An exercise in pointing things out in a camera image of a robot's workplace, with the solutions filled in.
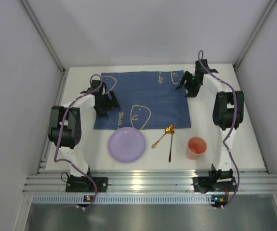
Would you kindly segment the blue cloth placemat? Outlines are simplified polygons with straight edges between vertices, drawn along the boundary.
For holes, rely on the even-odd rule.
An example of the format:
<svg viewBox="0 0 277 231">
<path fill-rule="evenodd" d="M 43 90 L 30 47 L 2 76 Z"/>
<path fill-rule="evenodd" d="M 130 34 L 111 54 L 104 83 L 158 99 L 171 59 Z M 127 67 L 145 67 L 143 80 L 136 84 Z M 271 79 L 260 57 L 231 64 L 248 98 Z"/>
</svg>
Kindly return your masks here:
<svg viewBox="0 0 277 231">
<path fill-rule="evenodd" d="M 117 130 L 123 127 L 161 129 L 170 124 L 191 128 L 185 89 L 177 90 L 184 72 L 141 71 L 102 73 L 108 91 L 113 91 L 120 109 L 107 117 L 96 117 L 96 130 Z"/>
</svg>

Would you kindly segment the purple plastic plate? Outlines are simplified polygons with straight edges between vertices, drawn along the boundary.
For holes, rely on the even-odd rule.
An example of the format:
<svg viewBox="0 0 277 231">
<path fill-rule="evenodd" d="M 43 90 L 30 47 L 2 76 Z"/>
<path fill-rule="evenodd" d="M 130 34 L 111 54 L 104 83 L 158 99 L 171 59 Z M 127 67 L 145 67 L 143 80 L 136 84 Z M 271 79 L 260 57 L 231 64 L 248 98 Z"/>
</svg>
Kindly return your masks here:
<svg viewBox="0 0 277 231">
<path fill-rule="evenodd" d="M 111 157 L 120 163 L 133 163 L 141 158 L 146 150 L 144 135 L 131 127 L 116 130 L 107 143 Z"/>
</svg>

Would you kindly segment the gold spoon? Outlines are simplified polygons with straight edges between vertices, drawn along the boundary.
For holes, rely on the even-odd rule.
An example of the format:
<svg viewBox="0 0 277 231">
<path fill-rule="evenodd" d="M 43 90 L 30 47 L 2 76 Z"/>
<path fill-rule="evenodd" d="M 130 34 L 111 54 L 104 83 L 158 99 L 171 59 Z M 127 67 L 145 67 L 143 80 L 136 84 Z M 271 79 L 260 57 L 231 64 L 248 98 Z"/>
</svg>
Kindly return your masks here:
<svg viewBox="0 0 277 231">
<path fill-rule="evenodd" d="M 170 124 L 165 128 L 164 134 L 154 144 L 152 144 L 151 148 L 155 149 L 164 136 L 169 134 L 173 135 L 174 133 L 175 133 L 175 124 Z"/>
</svg>

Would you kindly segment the orange plastic cup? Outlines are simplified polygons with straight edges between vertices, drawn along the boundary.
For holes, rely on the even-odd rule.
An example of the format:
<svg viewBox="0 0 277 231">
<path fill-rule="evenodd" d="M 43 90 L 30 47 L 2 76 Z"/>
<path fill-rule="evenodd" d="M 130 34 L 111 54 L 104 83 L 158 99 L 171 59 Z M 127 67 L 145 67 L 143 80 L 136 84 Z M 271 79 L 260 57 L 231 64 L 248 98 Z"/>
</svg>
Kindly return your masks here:
<svg viewBox="0 0 277 231">
<path fill-rule="evenodd" d="M 207 144 L 201 137 L 192 137 L 187 144 L 186 157 L 195 160 L 207 150 Z"/>
</svg>

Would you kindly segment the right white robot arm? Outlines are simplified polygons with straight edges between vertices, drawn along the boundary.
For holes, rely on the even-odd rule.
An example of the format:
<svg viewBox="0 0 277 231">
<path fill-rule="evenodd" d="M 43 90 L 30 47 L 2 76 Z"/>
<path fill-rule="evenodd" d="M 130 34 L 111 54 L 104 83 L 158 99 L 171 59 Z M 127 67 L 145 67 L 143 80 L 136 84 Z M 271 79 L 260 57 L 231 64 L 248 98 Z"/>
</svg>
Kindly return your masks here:
<svg viewBox="0 0 277 231">
<path fill-rule="evenodd" d="M 186 71 L 177 85 L 177 89 L 185 88 L 187 98 L 197 97 L 200 87 L 206 87 L 215 97 L 212 121 L 218 129 L 217 163 L 212 164 L 208 176 L 195 179 L 195 190 L 206 193 L 210 190 L 235 190 L 237 180 L 233 176 L 238 172 L 232 157 L 234 136 L 244 118 L 244 93 L 236 91 L 227 82 L 217 77 L 218 71 L 208 66 L 206 59 L 195 62 L 195 72 Z"/>
</svg>

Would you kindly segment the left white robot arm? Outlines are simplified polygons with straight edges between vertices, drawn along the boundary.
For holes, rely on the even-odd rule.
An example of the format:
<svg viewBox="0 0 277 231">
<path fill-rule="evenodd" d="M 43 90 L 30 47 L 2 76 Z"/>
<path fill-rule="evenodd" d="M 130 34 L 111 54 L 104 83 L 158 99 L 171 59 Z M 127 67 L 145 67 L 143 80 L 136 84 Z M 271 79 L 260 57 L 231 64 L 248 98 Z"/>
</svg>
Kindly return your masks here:
<svg viewBox="0 0 277 231">
<path fill-rule="evenodd" d="M 90 109 L 97 117 L 107 117 L 108 112 L 120 109 L 113 91 L 108 91 L 102 79 L 90 80 L 90 87 L 75 99 L 51 108 L 48 139 L 55 145 L 53 161 L 70 166 L 70 177 L 79 182 L 94 183 L 90 166 L 84 160 L 79 143 L 82 137 L 81 116 Z"/>
</svg>

